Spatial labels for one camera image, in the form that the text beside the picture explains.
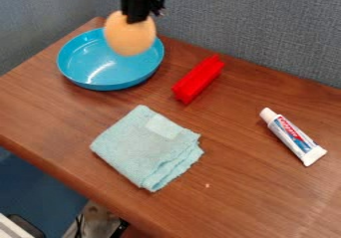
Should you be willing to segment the light blue folded cloth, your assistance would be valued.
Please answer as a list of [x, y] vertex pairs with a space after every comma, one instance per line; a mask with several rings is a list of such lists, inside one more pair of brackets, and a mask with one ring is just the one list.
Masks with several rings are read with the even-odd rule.
[[97, 137], [91, 151], [138, 187], [161, 190], [199, 160], [199, 133], [137, 106]]

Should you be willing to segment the yellow orange foam ball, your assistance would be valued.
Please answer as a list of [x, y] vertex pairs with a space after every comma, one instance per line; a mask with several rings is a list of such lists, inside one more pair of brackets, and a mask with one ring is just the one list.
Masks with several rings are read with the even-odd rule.
[[157, 39], [157, 24], [151, 16], [142, 22], [130, 24], [122, 11], [114, 12], [106, 21], [105, 37], [113, 50], [122, 56], [145, 52]]

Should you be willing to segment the red plastic block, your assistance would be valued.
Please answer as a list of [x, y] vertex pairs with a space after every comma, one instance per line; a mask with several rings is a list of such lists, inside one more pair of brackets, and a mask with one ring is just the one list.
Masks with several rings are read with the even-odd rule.
[[171, 86], [175, 98], [187, 105], [218, 77], [222, 68], [218, 55], [203, 59]]

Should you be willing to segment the blue plate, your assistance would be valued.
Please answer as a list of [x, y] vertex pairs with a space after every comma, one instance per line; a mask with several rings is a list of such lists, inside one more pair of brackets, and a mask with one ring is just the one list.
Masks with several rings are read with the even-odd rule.
[[56, 65], [63, 76], [79, 87], [94, 91], [117, 91], [143, 83], [157, 72], [165, 58], [165, 44], [130, 57], [109, 46], [105, 29], [82, 33], [62, 47]]

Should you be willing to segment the white toothpaste tube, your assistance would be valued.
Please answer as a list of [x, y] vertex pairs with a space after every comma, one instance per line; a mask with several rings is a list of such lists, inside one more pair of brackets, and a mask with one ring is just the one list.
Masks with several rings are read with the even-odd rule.
[[313, 141], [284, 115], [265, 108], [260, 112], [260, 117], [305, 166], [310, 166], [327, 154], [328, 150]]

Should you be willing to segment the grey object under table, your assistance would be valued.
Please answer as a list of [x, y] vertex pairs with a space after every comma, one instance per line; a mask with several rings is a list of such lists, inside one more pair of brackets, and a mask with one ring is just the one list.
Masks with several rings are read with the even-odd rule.
[[62, 238], [121, 238], [129, 223], [105, 206], [88, 201]]

